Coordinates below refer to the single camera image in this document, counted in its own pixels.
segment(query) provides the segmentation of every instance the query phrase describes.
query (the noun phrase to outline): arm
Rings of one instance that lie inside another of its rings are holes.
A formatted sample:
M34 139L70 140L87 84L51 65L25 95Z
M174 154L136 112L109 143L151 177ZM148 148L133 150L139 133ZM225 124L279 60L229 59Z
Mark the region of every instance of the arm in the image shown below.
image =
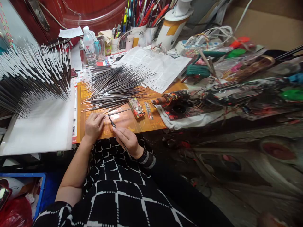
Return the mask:
M138 144L135 134L124 128L113 128L113 130L118 143L121 145L121 141L124 142L130 155L146 169L161 191L181 207L197 226L233 226L220 209L202 193L144 150Z
M104 119L105 115L103 114L91 113L86 120L85 136L64 174L55 201L67 202L72 207L80 201L89 154L102 131Z

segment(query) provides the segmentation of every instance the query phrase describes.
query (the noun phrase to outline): black and white checkered dress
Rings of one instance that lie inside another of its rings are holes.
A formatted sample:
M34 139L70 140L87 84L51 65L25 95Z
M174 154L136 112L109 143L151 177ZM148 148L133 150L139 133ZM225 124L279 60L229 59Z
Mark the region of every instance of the black and white checkered dress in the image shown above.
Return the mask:
M150 150L137 136L145 151ZM34 227L195 226L115 138L97 141L92 154L83 199L74 207L53 203L38 216Z

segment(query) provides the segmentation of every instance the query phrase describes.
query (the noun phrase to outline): orange cutting mat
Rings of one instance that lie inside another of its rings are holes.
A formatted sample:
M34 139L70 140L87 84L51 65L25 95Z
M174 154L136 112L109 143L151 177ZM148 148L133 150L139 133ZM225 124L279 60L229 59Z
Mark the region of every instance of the orange cutting mat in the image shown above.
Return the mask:
M187 89L187 86L183 83L180 83L180 80L177 79L176 83L172 83L168 89L164 93L173 92L181 89ZM81 104L83 100L88 96L89 94L85 91L83 83L78 83L78 119L77 119L77 139L76 143L80 143L84 134L85 134L85 121L88 118L90 113L97 113L97 112L104 112L104 110L94 110L94 111L88 111L88 112L82 112L85 108L84 104ZM157 109L154 107L154 105L150 104L150 109L153 114L154 119L151 120L148 118L146 107L144 105L144 101L147 103L150 103L152 99L159 98L162 96L162 94L154 92L153 90L150 90L150 99L146 100L139 100L140 104L143 107L143 110L145 112L145 115L139 119L135 119L133 112L131 110L118 113L115 115L112 115L110 118L115 123L117 127L124 127L128 128L133 133L139 133L139 132L146 132L146 131L152 131L157 129L164 129L166 128L164 122L162 121L160 114L158 113ZM111 113L118 112L121 110L129 109L129 104L125 104L118 109L112 111ZM104 121L104 127L102 134L98 139L105 139L115 137L115 134L113 133L112 126L110 124L110 120L108 117L105 118Z

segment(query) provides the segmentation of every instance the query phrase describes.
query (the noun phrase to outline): red door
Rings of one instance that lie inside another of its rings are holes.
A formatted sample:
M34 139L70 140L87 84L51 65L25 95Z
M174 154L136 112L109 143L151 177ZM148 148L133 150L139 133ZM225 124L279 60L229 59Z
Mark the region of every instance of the red door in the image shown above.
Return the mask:
M29 0L10 0L39 44L56 41L59 29L63 29L52 16L41 7L50 29L41 26ZM121 23L125 0L38 0L66 28L89 26L97 35L99 31L112 29Z

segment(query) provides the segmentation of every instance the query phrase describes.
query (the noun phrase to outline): water bottle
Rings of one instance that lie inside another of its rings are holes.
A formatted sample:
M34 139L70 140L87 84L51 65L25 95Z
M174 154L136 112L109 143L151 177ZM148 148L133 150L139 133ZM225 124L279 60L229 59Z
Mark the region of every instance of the water bottle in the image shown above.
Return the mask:
M89 33L88 26L83 28L83 45L84 50L87 58L87 62L89 65L96 65L96 54L95 54L95 44L94 44L94 37Z

